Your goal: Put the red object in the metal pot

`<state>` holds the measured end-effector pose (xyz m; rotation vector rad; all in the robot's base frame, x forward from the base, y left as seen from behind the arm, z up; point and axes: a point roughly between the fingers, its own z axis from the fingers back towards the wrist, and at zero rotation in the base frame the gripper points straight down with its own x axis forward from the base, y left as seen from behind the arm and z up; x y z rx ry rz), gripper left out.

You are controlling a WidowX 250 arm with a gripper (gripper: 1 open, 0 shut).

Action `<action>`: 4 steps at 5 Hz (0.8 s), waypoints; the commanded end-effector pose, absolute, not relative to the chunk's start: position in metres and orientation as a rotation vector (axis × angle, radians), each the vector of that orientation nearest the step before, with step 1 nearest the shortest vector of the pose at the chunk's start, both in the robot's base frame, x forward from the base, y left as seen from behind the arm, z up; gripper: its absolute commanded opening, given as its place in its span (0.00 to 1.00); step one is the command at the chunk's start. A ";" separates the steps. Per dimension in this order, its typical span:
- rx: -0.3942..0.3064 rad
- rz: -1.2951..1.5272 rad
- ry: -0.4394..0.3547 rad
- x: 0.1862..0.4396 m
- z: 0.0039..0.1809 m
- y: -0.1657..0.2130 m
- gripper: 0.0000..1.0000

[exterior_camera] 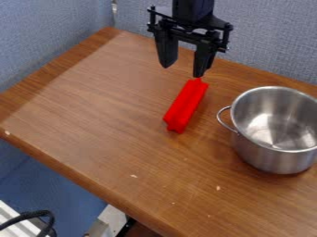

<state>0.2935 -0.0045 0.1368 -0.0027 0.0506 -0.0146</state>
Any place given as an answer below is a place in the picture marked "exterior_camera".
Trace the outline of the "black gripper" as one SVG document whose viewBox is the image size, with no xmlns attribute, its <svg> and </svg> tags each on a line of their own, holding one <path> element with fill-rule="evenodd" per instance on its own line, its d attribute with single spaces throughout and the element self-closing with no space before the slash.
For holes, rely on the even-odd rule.
<svg viewBox="0 0 317 237">
<path fill-rule="evenodd" d="M 220 51 L 225 52 L 233 25 L 216 17 L 215 2 L 216 0 L 173 0 L 172 6 L 150 6 L 148 8 L 150 22 L 156 24 L 156 17 L 161 16 L 186 31 L 196 29 L 220 31 L 224 35 L 219 40 Z M 178 60 L 178 39 L 166 30 L 156 30 L 154 35 L 158 61 L 165 68 L 169 68 Z M 210 69 L 216 54 L 217 46 L 215 44 L 200 43 L 197 45 L 193 62 L 193 76 L 196 78 L 201 78 Z"/>
</svg>

